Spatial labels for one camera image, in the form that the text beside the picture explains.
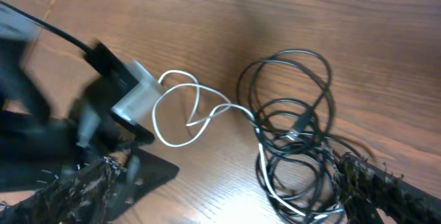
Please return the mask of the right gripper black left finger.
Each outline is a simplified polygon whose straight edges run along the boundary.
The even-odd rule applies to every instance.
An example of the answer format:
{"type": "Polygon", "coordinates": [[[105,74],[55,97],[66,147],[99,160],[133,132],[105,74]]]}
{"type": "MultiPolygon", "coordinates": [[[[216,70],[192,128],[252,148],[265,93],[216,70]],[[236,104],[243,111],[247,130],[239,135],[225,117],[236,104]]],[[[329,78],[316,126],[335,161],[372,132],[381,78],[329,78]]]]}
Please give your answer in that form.
{"type": "Polygon", "coordinates": [[[121,174],[120,165],[103,157],[78,172],[57,179],[30,198],[1,212],[2,223],[105,223],[121,174]]]}

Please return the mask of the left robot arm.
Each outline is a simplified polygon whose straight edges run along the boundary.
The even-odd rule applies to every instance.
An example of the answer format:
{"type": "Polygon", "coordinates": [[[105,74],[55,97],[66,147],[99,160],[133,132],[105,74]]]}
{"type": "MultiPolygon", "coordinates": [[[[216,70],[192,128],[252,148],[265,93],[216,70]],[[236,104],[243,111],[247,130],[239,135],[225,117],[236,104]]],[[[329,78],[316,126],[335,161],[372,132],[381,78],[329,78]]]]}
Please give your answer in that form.
{"type": "Polygon", "coordinates": [[[179,168],[143,150],[155,137],[142,125],[161,95],[140,64],[125,64],[106,46],[89,47],[7,3],[1,4],[1,191],[32,191],[1,204],[2,223],[107,223],[176,177],[179,168]],[[21,60],[44,28],[83,51],[98,73],[64,119],[54,119],[21,60]]]}

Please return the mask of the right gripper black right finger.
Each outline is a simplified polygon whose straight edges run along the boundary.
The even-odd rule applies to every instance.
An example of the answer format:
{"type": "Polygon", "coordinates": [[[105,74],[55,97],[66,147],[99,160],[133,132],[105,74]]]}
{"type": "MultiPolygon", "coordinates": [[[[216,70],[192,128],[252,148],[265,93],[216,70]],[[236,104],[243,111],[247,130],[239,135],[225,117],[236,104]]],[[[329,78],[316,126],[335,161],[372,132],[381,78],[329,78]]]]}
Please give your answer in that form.
{"type": "Polygon", "coordinates": [[[378,210],[395,223],[440,224],[440,199],[344,154],[337,164],[337,193],[349,223],[382,223],[378,210]]]}

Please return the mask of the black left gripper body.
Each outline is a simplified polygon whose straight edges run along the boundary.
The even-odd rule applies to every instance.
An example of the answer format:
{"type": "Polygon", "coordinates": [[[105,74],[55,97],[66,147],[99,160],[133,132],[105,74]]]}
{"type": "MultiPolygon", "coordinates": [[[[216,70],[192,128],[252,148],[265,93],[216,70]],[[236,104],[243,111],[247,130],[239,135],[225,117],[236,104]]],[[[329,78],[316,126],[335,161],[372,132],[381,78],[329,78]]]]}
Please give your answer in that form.
{"type": "Polygon", "coordinates": [[[1,191],[38,190],[110,157],[121,167],[106,217],[118,217],[179,168],[143,149],[154,135],[94,107],[83,91],[65,119],[53,119],[37,90],[23,95],[31,112],[1,112],[1,191]]]}

